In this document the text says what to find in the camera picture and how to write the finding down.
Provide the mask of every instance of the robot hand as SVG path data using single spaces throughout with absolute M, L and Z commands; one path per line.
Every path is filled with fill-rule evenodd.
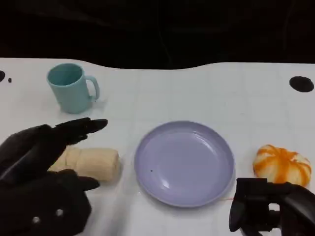
M 52 128 L 41 125 L 8 137 L 0 145 L 0 235 L 71 236 L 81 232 L 91 213 L 85 191 L 97 180 L 72 170 L 49 167 L 67 145 L 87 139 L 107 120 L 83 118 Z
M 280 211 L 270 210 L 278 204 Z M 231 206 L 230 231 L 245 236 L 280 228 L 282 236 L 312 236 L 315 232 L 315 195 L 291 183 L 268 183 L 265 178 L 238 178 Z

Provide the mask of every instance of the purple plate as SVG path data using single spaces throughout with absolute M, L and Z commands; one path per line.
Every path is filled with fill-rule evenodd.
M 134 168 L 154 198 L 178 207 L 199 207 L 220 198 L 233 182 L 234 158 L 213 129 L 190 121 L 158 126 L 141 141 Z

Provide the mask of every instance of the teal mug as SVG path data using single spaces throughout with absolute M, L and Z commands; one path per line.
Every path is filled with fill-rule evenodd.
M 91 96 L 86 80 L 90 80 L 95 88 L 96 96 Z M 96 78 L 84 75 L 84 70 L 73 63 L 60 64 L 52 68 L 47 81 L 64 112 L 78 114 L 99 98 L 99 87 Z

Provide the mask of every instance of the white table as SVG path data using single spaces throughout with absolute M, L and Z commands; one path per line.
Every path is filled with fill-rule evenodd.
M 51 67 L 69 61 L 94 75 L 101 88 L 100 100 L 81 115 L 62 113 L 46 82 Z M 252 160 L 264 144 L 296 150 L 315 164 L 315 91 L 300 93 L 289 85 L 293 76 L 315 80 L 315 65 L 217 63 L 157 71 L 65 59 L 0 59 L 0 69 L 6 72 L 0 83 L 0 142 L 43 123 L 86 116 L 109 120 L 104 130 L 79 146 L 116 148 L 124 171 L 118 184 L 87 193 L 93 212 L 83 236 L 241 235 L 228 229 L 231 201 L 199 209 L 172 208 L 137 185 L 133 152 L 146 132 L 167 121 L 193 120 L 218 131 L 235 154 L 237 177 L 253 177 Z M 309 189 L 315 192 L 314 178 Z M 234 191 L 235 186 L 226 196 L 233 197 Z

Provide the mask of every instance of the orange pumpkin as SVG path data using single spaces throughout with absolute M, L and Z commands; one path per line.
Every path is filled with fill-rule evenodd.
M 267 178 L 269 182 L 306 186 L 311 180 L 312 169 L 308 159 L 285 148 L 262 146 L 252 165 L 256 176 Z

